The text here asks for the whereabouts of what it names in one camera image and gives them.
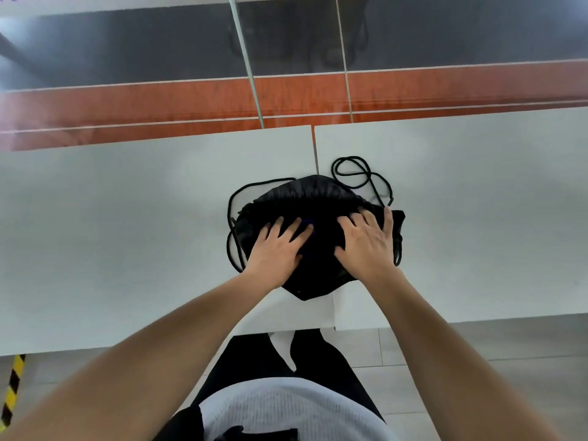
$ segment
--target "black drawstring bag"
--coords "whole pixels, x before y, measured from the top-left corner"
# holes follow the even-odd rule
[[[360,171],[341,173],[339,167],[343,162],[352,162]],[[234,192],[229,199],[227,220],[231,231],[226,241],[226,251],[233,267],[242,272],[245,268],[243,253],[248,258],[262,227],[274,223],[279,217],[284,217],[282,229],[285,230],[297,217],[302,218],[302,224],[295,233],[297,237],[308,224],[313,224],[314,231],[305,245],[299,251],[302,254],[300,265],[284,284],[284,289],[297,296],[300,300],[314,299],[333,292],[355,278],[339,263],[334,256],[335,246],[345,248],[345,236],[337,217],[348,216],[356,212],[359,207],[369,210],[376,216],[380,229],[384,225],[384,202],[380,197],[371,177],[379,177],[387,187],[390,198],[388,206],[394,200],[392,188],[388,181],[380,174],[370,170],[368,163],[359,156],[340,157],[331,165],[332,178],[321,175],[307,176],[301,179],[280,178],[265,182],[248,184]],[[356,186],[343,184],[337,176],[365,175],[366,180]],[[243,207],[237,220],[231,217],[233,199],[237,194],[252,186],[289,181],[275,187]],[[379,204],[372,204],[353,192],[367,184],[371,185]],[[405,219],[402,210],[393,210],[394,227],[392,230],[394,242],[394,264],[398,266],[402,259],[401,227]],[[231,254],[231,236],[236,240],[240,266]]]

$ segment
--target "gray tile floor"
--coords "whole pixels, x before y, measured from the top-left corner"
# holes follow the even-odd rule
[[[454,327],[569,440],[588,433],[588,315],[458,323]],[[400,441],[438,440],[401,350],[390,329],[323,330],[354,368]],[[278,351],[288,335],[272,337]],[[28,357],[15,419],[103,349],[41,353]],[[206,374],[187,398],[188,405]],[[6,380],[12,358],[0,358]]]

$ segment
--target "forearm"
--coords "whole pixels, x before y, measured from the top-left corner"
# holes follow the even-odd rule
[[[60,385],[6,440],[153,439],[267,292],[241,274],[160,318]]]
[[[400,270],[368,284],[443,441],[559,440]]]

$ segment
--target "person's right hand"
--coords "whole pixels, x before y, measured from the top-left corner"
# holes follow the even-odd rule
[[[392,241],[392,211],[384,208],[384,229],[381,230],[376,217],[365,209],[351,214],[351,219],[340,216],[337,221],[345,234],[345,250],[337,246],[334,256],[345,269],[361,281],[366,282],[398,270],[394,266]]]

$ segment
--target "person's left hand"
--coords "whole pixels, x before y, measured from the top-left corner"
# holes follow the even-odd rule
[[[312,235],[313,226],[309,224],[304,232],[290,241],[302,219],[296,218],[280,236],[283,222],[283,217],[280,217],[271,229],[269,224],[261,229],[243,271],[243,274],[254,278],[266,293],[279,288],[290,278],[302,259],[302,255],[296,255],[298,250]]]

